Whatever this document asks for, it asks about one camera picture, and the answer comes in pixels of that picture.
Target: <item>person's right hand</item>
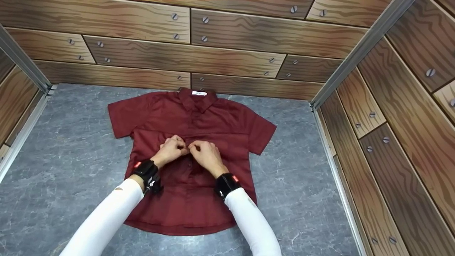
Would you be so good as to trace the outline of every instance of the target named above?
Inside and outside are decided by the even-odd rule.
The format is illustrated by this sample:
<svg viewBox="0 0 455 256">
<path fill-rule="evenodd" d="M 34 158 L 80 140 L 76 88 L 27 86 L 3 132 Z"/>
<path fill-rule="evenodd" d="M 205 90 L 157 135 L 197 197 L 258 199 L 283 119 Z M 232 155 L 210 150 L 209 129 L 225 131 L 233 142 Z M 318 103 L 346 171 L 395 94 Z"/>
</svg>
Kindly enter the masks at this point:
<svg viewBox="0 0 455 256">
<path fill-rule="evenodd" d="M 215 144 L 208 141 L 196 140 L 188 146 L 194 159 L 205 169 L 207 169 L 215 179 L 228 169 L 221 161 L 221 155 Z"/>
</svg>

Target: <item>short-sleeved shirt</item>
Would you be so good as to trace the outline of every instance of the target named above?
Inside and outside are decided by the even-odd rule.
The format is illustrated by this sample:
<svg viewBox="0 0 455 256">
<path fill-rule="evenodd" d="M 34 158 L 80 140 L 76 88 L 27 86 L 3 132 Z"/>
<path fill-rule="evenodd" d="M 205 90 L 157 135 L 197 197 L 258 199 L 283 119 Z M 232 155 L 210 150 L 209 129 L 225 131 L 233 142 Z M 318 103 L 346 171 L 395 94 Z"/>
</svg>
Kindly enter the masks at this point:
<svg viewBox="0 0 455 256">
<path fill-rule="evenodd" d="M 115 137 L 133 138 L 125 178 L 131 176 L 134 164 L 155 155 L 166 138 L 177 134 L 187 145 L 195 140 L 215 143 L 223 163 L 256 203 L 248 153 L 261 154 L 276 126 L 214 92 L 195 93 L 185 88 L 152 92 L 108 105 Z M 214 192 L 214 177 L 191 154 L 165 165 L 159 175 L 163 190 L 148 193 L 125 224 L 173 236 L 211 234 L 235 225 Z"/>
</svg>

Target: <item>gray marble surface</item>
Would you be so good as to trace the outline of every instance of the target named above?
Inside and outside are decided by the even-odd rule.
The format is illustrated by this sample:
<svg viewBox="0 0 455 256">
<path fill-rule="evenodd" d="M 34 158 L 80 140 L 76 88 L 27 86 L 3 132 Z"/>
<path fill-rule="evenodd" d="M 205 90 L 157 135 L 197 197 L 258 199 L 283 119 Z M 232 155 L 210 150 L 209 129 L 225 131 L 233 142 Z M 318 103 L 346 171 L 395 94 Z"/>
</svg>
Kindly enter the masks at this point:
<svg viewBox="0 0 455 256">
<path fill-rule="evenodd" d="M 130 138 L 115 139 L 107 104 L 152 90 L 60 85 L 0 184 L 0 255 L 58 255 L 122 181 Z M 220 95 L 277 125 L 251 154 L 258 204 L 285 256 L 358 255 L 316 123 L 305 101 Z M 103 255 L 248 256 L 237 227 L 164 236 L 123 225 Z"/>
</svg>

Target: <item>wood grain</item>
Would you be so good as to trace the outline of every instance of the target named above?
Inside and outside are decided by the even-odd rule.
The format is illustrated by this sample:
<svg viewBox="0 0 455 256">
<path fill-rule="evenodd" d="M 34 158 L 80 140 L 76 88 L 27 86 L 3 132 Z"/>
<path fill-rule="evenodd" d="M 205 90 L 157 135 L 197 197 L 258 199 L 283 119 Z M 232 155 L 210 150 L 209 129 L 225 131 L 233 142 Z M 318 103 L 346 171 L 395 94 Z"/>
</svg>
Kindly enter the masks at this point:
<svg viewBox="0 0 455 256">
<path fill-rule="evenodd" d="M 19 132 L 22 130 L 22 127 L 27 122 L 28 118 L 30 117 L 32 111 L 37 106 L 38 102 L 41 100 L 43 93 L 38 91 L 33 99 L 31 100 L 30 104 L 27 106 L 27 109 L 22 113 L 19 121 L 17 122 L 16 126 L 14 126 L 12 132 L 9 134 L 8 138 L 6 138 L 5 144 L 11 146 L 16 139 Z"/>
<path fill-rule="evenodd" d="M 452 101 L 455 101 L 455 81 L 442 87 L 434 93 L 434 96 L 441 105 L 442 110 L 455 122 L 455 107 L 450 104 Z"/>
<path fill-rule="evenodd" d="M 202 88 L 225 94 L 299 100 L 312 100 L 323 85 L 312 82 L 198 73 L 193 73 L 191 78 L 191 86 L 194 90 L 200 90 Z"/>
<path fill-rule="evenodd" d="M 190 88 L 190 74 L 185 72 L 52 61 L 35 61 L 35 64 L 54 84 L 80 83 L 162 90 Z"/>
<path fill-rule="evenodd" d="M 455 19 L 432 1 L 416 0 L 387 37 L 430 92 L 455 78 Z"/>
<path fill-rule="evenodd" d="M 6 30 L 32 59 L 95 63 L 81 35 L 20 28 Z"/>
<path fill-rule="evenodd" d="M 408 256 L 336 91 L 321 110 L 366 234 L 378 241 L 372 246 L 374 255 Z M 389 242 L 390 236 L 397 239 L 395 245 Z"/>
<path fill-rule="evenodd" d="M 348 75 L 337 91 L 357 138 L 363 137 L 385 123 L 385 117 L 358 69 L 354 69 Z"/>
<path fill-rule="evenodd" d="M 454 237 L 388 124 L 363 137 L 360 143 L 409 253 L 455 255 Z"/>
<path fill-rule="evenodd" d="M 335 150 L 334 143 L 332 141 L 332 137 L 330 136 L 329 130 L 327 129 L 327 124 L 325 122 L 324 115 L 322 114 L 322 111 L 320 108 L 317 111 L 318 111 L 319 117 L 321 118 L 322 130 L 324 131 L 324 135 L 327 139 L 327 143 L 329 144 L 329 150 L 332 153 L 332 156 L 334 157 L 337 154 L 337 151 Z"/>
<path fill-rule="evenodd" d="M 361 61 L 371 93 L 455 231 L 455 130 L 386 39 Z"/>
<path fill-rule="evenodd" d="M 189 17 L 189 8 L 134 1 L 0 0 L 3 26 L 174 43 L 190 42 Z"/>
<path fill-rule="evenodd" d="M 360 220 L 359 212 L 357 211 L 357 207 L 355 205 L 354 199 L 352 198 L 351 190 L 349 189 L 348 182 L 346 177 L 344 176 L 344 171 L 341 168 L 340 161 L 338 156 L 334 156 L 334 162 L 337 167 L 338 175 L 340 176 L 341 183 L 343 184 L 344 191 L 346 193 L 346 197 L 348 198 L 348 203 L 351 206 L 352 215 L 354 216 L 355 224 L 357 226 L 357 230 L 359 231 L 360 238 L 362 239 L 362 244 L 364 245 L 365 252 L 367 256 L 374 256 L 373 251 L 371 250 L 371 245 L 369 243 L 369 239 L 367 234 L 365 233 L 364 226 L 362 225 L 362 221 Z"/>
<path fill-rule="evenodd" d="M 315 0 L 307 20 L 370 27 L 391 0 Z"/>
<path fill-rule="evenodd" d="M 0 144 L 5 142 L 37 91 L 38 87 L 18 67 L 0 84 Z"/>
<path fill-rule="evenodd" d="M 274 78 L 284 54 L 85 36 L 98 64 Z"/>
<path fill-rule="evenodd" d="M 311 0 L 145 0 L 147 2 L 166 3 L 190 7 L 235 11 L 257 15 L 271 15 L 293 19 L 305 19 Z M 291 13 L 291 7 L 297 11 Z"/>
<path fill-rule="evenodd" d="M 342 60 L 287 55 L 277 75 L 279 79 L 326 82 Z"/>
<path fill-rule="evenodd" d="M 204 23 L 203 17 L 210 21 Z M 366 29 L 192 9 L 191 43 L 244 50 L 345 58 Z"/>
</svg>

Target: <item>white arm sleeve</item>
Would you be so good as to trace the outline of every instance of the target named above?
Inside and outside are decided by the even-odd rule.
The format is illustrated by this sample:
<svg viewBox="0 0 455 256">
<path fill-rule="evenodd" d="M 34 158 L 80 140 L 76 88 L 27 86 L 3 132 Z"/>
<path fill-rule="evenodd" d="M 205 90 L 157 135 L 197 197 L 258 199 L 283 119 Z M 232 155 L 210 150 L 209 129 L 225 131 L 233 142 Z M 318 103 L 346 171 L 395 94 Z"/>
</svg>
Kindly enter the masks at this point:
<svg viewBox="0 0 455 256">
<path fill-rule="evenodd" d="M 77 229 L 60 256 L 99 256 L 142 200 L 139 184 L 126 179 L 110 193 Z"/>
<path fill-rule="evenodd" d="M 281 256 L 275 233 L 243 188 L 229 193 L 224 203 L 234 215 L 253 256 Z"/>
</svg>

